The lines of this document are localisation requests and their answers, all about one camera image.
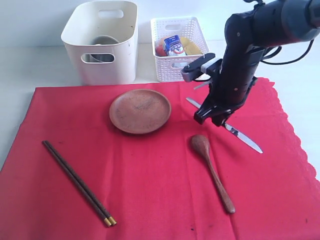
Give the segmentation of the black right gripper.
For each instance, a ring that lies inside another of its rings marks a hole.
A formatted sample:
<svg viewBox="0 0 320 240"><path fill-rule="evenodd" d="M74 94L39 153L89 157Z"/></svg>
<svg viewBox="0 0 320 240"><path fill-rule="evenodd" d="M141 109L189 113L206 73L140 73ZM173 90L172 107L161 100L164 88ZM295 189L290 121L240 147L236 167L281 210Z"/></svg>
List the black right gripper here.
<svg viewBox="0 0 320 240"><path fill-rule="evenodd" d="M254 74L265 54L265 48L255 45L226 46L223 58L206 63L206 74L212 80L209 94L193 118L203 124L206 119L221 127L241 108L254 85Z"/></svg>

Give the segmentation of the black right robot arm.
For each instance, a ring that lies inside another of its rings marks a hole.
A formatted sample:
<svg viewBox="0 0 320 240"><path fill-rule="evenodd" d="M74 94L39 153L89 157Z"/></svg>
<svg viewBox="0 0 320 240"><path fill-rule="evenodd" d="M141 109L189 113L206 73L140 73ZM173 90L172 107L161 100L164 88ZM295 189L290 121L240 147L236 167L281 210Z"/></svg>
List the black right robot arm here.
<svg viewBox="0 0 320 240"><path fill-rule="evenodd" d="M256 82L255 71L275 47L309 42L320 34L318 0L258 1L253 10L232 14L225 23L226 50L211 76L209 94L194 119L222 126L241 108Z"/></svg>

